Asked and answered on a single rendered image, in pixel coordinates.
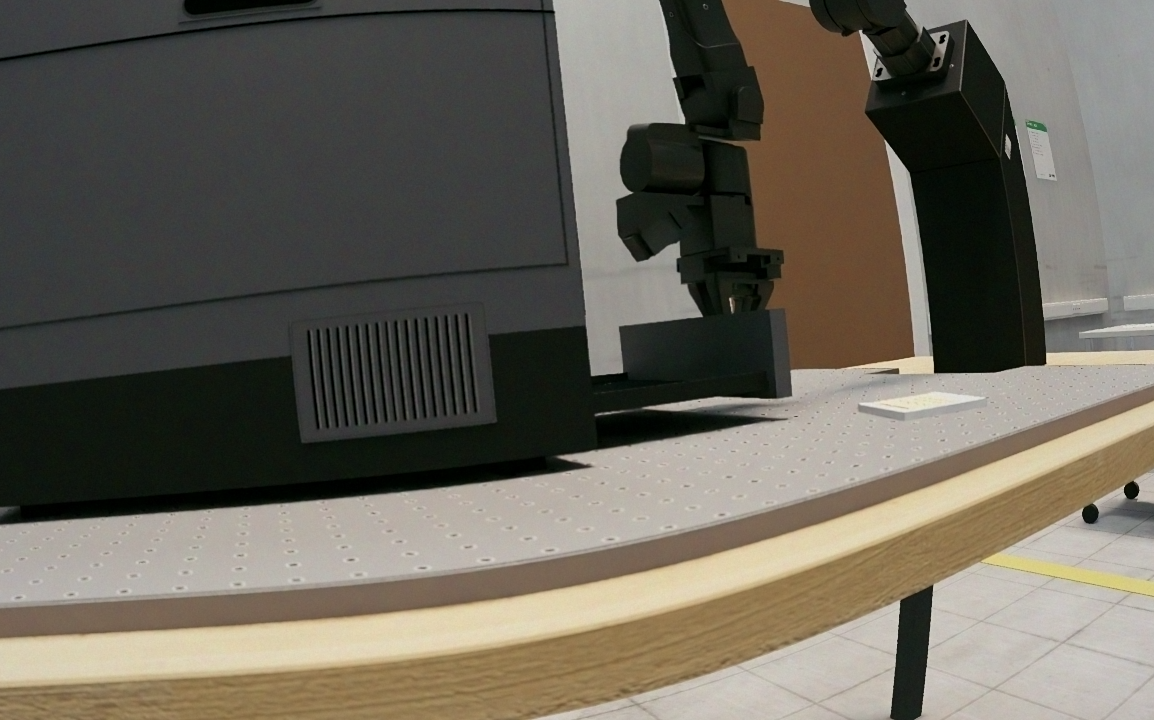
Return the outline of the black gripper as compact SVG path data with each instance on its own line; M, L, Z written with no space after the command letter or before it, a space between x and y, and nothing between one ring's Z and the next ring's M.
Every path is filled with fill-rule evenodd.
M702 316L730 314L730 299L734 313L765 310L774 279L781 279L784 250L757 249L754 198L730 197L742 198L745 247L724 247L676 258L679 282L688 284Z

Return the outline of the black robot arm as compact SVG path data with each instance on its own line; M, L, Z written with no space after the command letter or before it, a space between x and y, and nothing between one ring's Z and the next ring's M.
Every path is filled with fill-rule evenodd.
M760 141L764 114L756 72L747 67L722 0L659 3L685 123L627 129L621 179L634 193L615 198L615 211L619 238L636 263L677 242L679 258L745 247L742 198L730 196L752 198L749 156L743 147L718 141ZM868 36L878 57L871 77L877 87L946 78L956 38L947 31L929 35L902 0L809 3L830 32L847 37L862 29Z

